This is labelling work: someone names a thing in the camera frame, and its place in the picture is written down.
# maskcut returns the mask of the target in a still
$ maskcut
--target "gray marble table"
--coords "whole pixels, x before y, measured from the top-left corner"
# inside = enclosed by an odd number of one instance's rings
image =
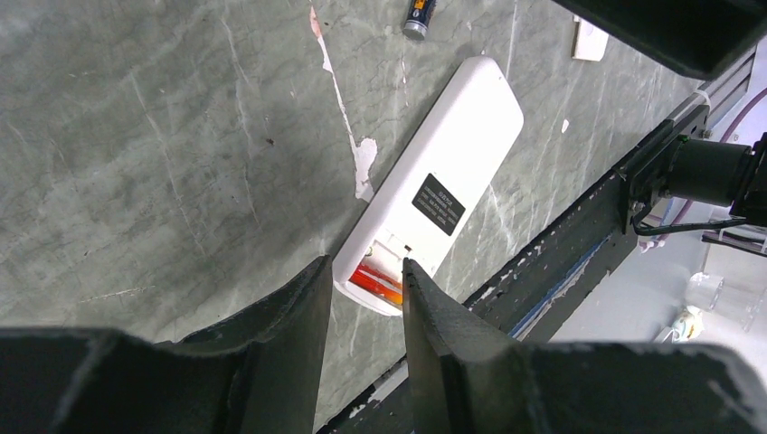
[[[263,297],[365,209],[352,146],[375,141],[380,185],[485,54],[526,121],[438,273],[464,299],[696,86],[614,39],[573,61],[573,16],[549,1],[442,1],[426,42],[402,36],[407,7],[3,2],[0,325],[161,341]],[[317,426],[403,354],[400,318],[335,293]]]

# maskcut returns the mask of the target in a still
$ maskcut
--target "clear plastic container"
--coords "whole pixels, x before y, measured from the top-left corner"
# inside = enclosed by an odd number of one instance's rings
[[[686,300],[691,306],[735,321],[744,332],[767,332],[764,304],[767,287],[750,287],[734,279],[697,273],[687,284]]]

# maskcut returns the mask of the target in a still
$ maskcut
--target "black cylinder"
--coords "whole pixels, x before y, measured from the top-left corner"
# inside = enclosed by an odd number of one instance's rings
[[[687,140],[679,145],[669,168],[668,193],[730,206],[750,157],[750,146]]]

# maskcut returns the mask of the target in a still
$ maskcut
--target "black label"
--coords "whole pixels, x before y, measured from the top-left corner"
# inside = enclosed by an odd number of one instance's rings
[[[412,200],[412,206],[423,212],[423,215],[448,235],[453,234],[460,217],[466,211],[455,196],[450,194],[432,174],[426,176],[426,180],[423,181],[423,185]]]

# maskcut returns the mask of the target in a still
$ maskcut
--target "black battery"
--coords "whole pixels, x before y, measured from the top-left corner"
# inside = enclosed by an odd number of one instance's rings
[[[402,33],[414,41],[423,41],[435,7],[437,0],[413,0]]]

